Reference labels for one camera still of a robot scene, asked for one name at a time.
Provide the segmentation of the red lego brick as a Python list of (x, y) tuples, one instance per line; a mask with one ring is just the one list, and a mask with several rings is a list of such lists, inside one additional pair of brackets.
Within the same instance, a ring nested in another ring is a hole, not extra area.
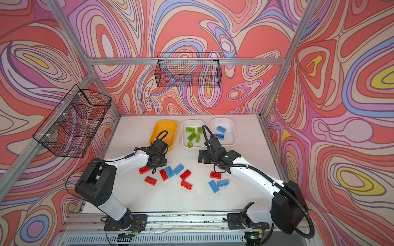
[(149, 171), (151, 171), (151, 169), (148, 168), (147, 166), (144, 166), (144, 167), (139, 168), (139, 173), (140, 173), (141, 175), (143, 175), (143, 174), (145, 174), (145, 173), (147, 173), (147, 172), (149, 172)]
[(162, 178), (163, 181), (166, 181), (166, 180), (169, 179), (165, 169), (160, 170), (160, 175), (161, 175), (161, 178)]
[(185, 172), (183, 172), (181, 175), (180, 175), (180, 179), (182, 180), (182, 181), (184, 181), (184, 180), (186, 180), (188, 177), (190, 177), (191, 176), (191, 172), (189, 171), (189, 170), (186, 170)]
[(191, 190), (192, 189), (192, 185), (190, 183), (184, 181), (184, 180), (181, 182), (181, 186), (184, 187), (187, 190)]
[(221, 174), (221, 173), (214, 172), (214, 171), (211, 171), (211, 172), (210, 172), (210, 178), (213, 178), (213, 179), (221, 179), (221, 178), (222, 178), (222, 174)]
[(145, 178), (144, 182), (146, 182), (146, 183), (148, 183), (148, 184), (150, 184), (152, 186), (155, 186), (157, 184), (157, 180), (152, 178), (152, 177), (150, 177), (150, 176), (147, 176)]

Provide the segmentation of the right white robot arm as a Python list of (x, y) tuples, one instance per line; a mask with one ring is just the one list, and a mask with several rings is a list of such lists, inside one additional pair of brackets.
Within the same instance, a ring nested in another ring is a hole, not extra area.
[(270, 218), (282, 232), (296, 232), (307, 239), (315, 236), (315, 225), (297, 183), (273, 178), (250, 164), (238, 152), (226, 151), (215, 134), (205, 137), (204, 146), (214, 169), (243, 179), (270, 200)]

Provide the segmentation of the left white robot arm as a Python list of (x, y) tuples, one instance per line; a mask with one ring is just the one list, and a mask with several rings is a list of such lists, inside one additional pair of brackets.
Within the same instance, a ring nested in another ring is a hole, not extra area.
[(104, 212), (120, 230), (128, 230), (132, 225), (131, 212), (112, 193), (115, 179), (133, 169), (147, 167), (155, 170), (166, 166), (168, 150), (167, 143), (156, 139), (150, 146), (135, 148), (132, 153), (117, 159), (105, 161), (95, 158), (88, 163), (74, 190)]

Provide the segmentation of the right white plastic bin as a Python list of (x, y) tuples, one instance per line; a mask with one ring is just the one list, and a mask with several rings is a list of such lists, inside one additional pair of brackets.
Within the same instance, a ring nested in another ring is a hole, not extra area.
[(223, 134), (216, 130), (217, 126), (222, 126), (226, 128), (224, 134), (224, 140), (219, 140), (219, 142), (224, 146), (232, 146), (237, 142), (237, 135), (235, 130), (234, 122), (229, 118), (215, 118), (211, 121), (212, 131), (214, 134)]

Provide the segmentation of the white plastic bin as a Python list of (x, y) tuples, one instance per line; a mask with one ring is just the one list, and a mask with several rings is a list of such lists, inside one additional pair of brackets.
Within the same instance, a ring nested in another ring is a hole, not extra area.
[(186, 120), (182, 122), (182, 144), (188, 149), (203, 147), (203, 133), (201, 120)]
[(224, 134), (224, 140), (219, 140), (219, 142), (224, 146), (232, 146), (237, 142), (237, 135), (235, 130), (234, 122), (229, 118), (215, 118), (211, 121), (212, 131), (214, 134), (223, 134), (216, 130), (217, 126), (222, 126), (226, 128)]

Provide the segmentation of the yellow plastic bin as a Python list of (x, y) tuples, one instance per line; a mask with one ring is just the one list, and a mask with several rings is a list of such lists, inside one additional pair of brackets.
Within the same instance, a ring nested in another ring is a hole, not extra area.
[(174, 148), (178, 125), (175, 121), (161, 120), (158, 121), (152, 131), (149, 143), (153, 143), (159, 136), (159, 139), (168, 144), (168, 152)]

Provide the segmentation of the middle white plastic bin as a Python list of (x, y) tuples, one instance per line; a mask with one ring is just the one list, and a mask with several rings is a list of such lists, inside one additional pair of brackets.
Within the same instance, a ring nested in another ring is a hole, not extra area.
[(182, 144), (188, 149), (203, 147), (203, 133), (201, 120), (186, 120), (182, 122)]

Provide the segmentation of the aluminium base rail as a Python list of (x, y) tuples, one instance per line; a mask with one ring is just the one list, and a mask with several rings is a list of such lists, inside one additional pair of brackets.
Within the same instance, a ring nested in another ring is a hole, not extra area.
[(129, 231), (110, 229), (103, 213), (67, 216), (56, 246), (309, 246), (313, 239), (271, 223), (243, 224), (239, 211), (137, 212)]

